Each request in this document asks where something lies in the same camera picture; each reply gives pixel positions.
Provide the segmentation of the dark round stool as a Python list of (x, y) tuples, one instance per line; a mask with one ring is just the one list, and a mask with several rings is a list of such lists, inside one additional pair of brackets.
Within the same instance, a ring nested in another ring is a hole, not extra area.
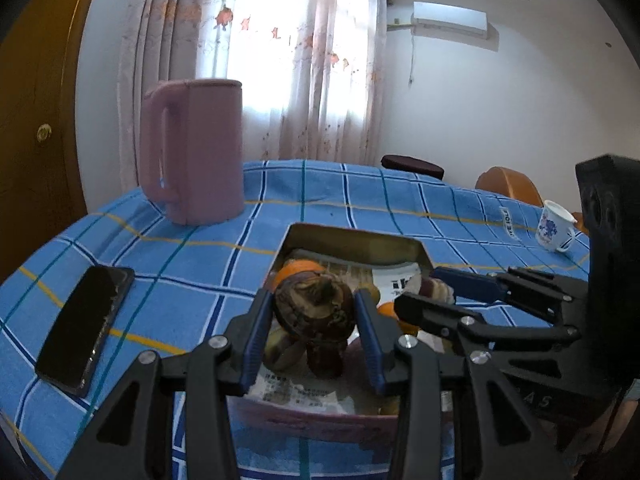
[(381, 158), (381, 165), (386, 169), (424, 174), (437, 180), (442, 180), (445, 175), (445, 169), (441, 166), (406, 155), (384, 155)]

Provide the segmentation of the small orange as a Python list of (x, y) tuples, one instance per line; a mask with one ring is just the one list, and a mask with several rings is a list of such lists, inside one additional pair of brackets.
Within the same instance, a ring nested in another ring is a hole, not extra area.
[(384, 302), (384, 304), (379, 304), (378, 305), (378, 314), (380, 315), (384, 315), (386, 316), (386, 318), (393, 318), (400, 330), (404, 333), (404, 334), (409, 334), (412, 336), (418, 336), (418, 333), (420, 332), (420, 328), (418, 326), (414, 326), (405, 322), (402, 322), (400, 318), (398, 318), (398, 315), (396, 314), (395, 310), (394, 310), (394, 303), (393, 301), (387, 301)]

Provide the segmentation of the white floral curtain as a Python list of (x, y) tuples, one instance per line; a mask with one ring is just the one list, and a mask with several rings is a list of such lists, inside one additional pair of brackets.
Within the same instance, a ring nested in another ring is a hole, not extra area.
[(248, 160), (371, 165), (393, 0), (129, 0), (118, 68), (120, 184), (140, 181), (141, 102), (159, 82), (234, 79)]

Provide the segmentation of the paper leaflet in tin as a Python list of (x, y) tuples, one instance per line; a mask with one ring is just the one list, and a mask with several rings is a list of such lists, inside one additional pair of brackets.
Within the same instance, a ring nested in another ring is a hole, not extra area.
[[(375, 284), (381, 293), (379, 304), (395, 299), (404, 291), (408, 279), (421, 271), (416, 262), (374, 266), (303, 249), (294, 250), (284, 262), (290, 259), (318, 262), (326, 272), (340, 278), (352, 292), (356, 292), (360, 283)], [(270, 283), (283, 265), (284, 263), (270, 274)], [(278, 321), (273, 321), (270, 332), (277, 327), (282, 326)], [(248, 390), (247, 399), (299, 413), (378, 416), (397, 411), (395, 401), (383, 401), (371, 390), (367, 371), (364, 369), (358, 330), (353, 330), (347, 339), (345, 371), (341, 377), (323, 379), (314, 376), (307, 366), (306, 357), (305, 347), (300, 361), (282, 372), (274, 372), (262, 363), (256, 382)]]

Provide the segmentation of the white enamel mug blue print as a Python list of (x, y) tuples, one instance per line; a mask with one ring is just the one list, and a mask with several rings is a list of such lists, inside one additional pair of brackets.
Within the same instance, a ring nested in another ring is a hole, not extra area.
[(536, 240), (549, 252), (564, 254), (577, 236), (577, 220), (563, 206), (553, 200), (545, 200), (536, 229)]

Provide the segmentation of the black smartphone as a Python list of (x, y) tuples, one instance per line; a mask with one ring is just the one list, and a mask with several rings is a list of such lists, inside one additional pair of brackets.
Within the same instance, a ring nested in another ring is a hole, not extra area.
[(92, 266), (81, 277), (44, 340), (38, 377), (83, 398), (114, 319), (134, 281), (126, 266)]

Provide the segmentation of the blue plaid tablecloth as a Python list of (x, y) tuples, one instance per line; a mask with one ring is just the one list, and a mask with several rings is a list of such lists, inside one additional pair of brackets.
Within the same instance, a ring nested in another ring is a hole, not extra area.
[[(248, 162), (245, 208), (229, 222), (189, 228), (132, 191), (88, 214), (30, 256), (1, 287), (1, 422), (32, 472), (55, 476), (78, 432), (144, 349), (193, 349), (245, 312), (288, 227), (303, 221), (405, 235), (431, 262), (474, 273), (528, 266), (586, 278), (589, 242), (568, 252), (536, 241), (537, 207), (408, 172), (337, 162)], [(37, 356), (89, 266), (134, 270), (89, 392), (41, 380)]]

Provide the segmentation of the cut brown taro piece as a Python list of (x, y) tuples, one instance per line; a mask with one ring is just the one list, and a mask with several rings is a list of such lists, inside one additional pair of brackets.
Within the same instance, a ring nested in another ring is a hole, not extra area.
[(439, 278), (426, 278), (422, 274), (413, 275), (405, 284), (404, 292), (431, 298), (444, 304), (455, 304), (454, 290)]

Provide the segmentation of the white air conditioner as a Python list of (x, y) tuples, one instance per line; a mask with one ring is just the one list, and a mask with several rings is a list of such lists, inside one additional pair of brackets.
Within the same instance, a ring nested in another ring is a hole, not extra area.
[(485, 12), (442, 3), (415, 1), (412, 24), (482, 39), (487, 39), (489, 34)]

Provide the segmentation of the cut taro chunk purple-green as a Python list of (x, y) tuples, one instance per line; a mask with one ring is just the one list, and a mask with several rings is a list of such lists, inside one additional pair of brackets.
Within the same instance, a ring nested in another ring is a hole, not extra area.
[(299, 339), (277, 327), (269, 333), (262, 362), (270, 370), (282, 372), (298, 363), (304, 353), (305, 346)]

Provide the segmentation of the small green-brown kiwi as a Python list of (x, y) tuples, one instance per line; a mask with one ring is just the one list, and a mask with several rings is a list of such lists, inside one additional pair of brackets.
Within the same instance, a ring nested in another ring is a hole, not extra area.
[(357, 288), (357, 292), (367, 292), (372, 300), (372, 304), (377, 306), (381, 301), (380, 290), (373, 283), (360, 283)]

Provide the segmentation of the pink plastic kettle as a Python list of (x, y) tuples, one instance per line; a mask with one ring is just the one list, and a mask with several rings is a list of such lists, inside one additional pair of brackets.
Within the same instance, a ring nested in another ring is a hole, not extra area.
[(150, 90), (142, 101), (139, 181), (179, 226), (242, 214), (242, 84), (178, 79)]

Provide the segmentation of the orange wooden chair back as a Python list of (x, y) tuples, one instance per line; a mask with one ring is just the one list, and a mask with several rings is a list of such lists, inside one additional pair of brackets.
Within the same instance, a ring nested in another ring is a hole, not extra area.
[(493, 166), (483, 172), (477, 179), (475, 187), (478, 190), (500, 194), (520, 202), (542, 207), (544, 201), (534, 182), (516, 170)]

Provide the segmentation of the brown wooden door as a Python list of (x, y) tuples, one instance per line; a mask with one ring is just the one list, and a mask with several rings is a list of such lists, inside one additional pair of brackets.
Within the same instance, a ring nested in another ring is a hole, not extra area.
[(29, 0), (1, 40), (1, 276), (87, 212), (76, 75), (91, 0)]

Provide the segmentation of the red metal tin box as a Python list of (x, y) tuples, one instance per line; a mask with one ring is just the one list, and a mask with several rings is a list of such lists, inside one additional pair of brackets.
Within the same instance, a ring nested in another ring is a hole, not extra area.
[(355, 321), (356, 295), (393, 318), (402, 292), (452, 301), (430, 278), (434, 266), (414, 238), (297, 222), (282, 237), (265, 279), (276, 295), (254, 385), (231, 399), (243, 425), (341, 443), (393, 440), (399, 398), (370, 384)]

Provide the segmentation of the small dark pointed chestnut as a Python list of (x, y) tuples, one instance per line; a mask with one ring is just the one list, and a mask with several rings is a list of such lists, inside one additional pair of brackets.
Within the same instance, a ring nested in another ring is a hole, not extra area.
[(344, 344), (357, 321), (352, 291), (326, 271), (285, 278), (274, 291), (274, 315), (287, 332), (308, 344)]

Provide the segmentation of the dark round water chestnut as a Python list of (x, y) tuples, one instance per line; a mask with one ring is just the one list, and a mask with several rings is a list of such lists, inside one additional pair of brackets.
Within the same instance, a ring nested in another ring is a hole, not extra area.
[(306, 361), (314, 376), (323, 379), (337, 379), (345, 371), (345, 351), (347, 340), (329, 341), (325, 344), (308, 342)]

